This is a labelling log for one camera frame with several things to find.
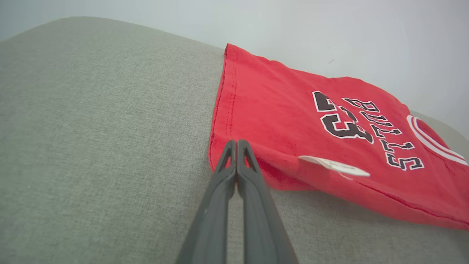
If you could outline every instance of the red jersey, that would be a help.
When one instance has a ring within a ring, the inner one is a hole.
[[[231,139],[249,141],[276,189],[319,189],[395,219],[469,229],[464,158],[407,106],[359,79],[293,70],[228,44],[212,121],[212,169]]]

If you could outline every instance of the folded garment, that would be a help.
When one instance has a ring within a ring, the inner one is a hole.
[[[386,216],[469,229],[469,166],[407,106],[355,78],[293,70],[228,44],[209,161],[248,140],[267,184]]]

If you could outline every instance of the armhole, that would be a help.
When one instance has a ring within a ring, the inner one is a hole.
[[[433,137],[429,136],[427,133],[422,130],[418,124],[417,121],[423,122],[419,118],[415,116],[408,115],[407,116],[407,122],[412,130],[412,132],[415,134],[417,139],[427,148],[429,148],[431,151],[435,152],[437,155],[444,157],[446,159],[456,161],[458,163],[468,165],[466,161],[464,160],[464,157],[459,155],[458,153],[450,150],[447,145],[444,143],[444,141],[436,134],[436,132],[431,129],[431,127],[424,122],[424,130],[426,130],[428,133],[432,134]]]

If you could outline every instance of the white wall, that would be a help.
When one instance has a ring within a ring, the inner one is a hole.
[[[0,40],[69,16],[141,24],[351,76],[469,138],[467,0],[0,0]]]

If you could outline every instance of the gray cushion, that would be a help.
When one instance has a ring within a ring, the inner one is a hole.
[[[101,18],[1,42],[0,263],[173,262],[210,179],[222,67],[221,48]],[[301,263],[466,262],[465,231],[272,196]],[[228,262],[242,263],[238,194],[229,214]]]

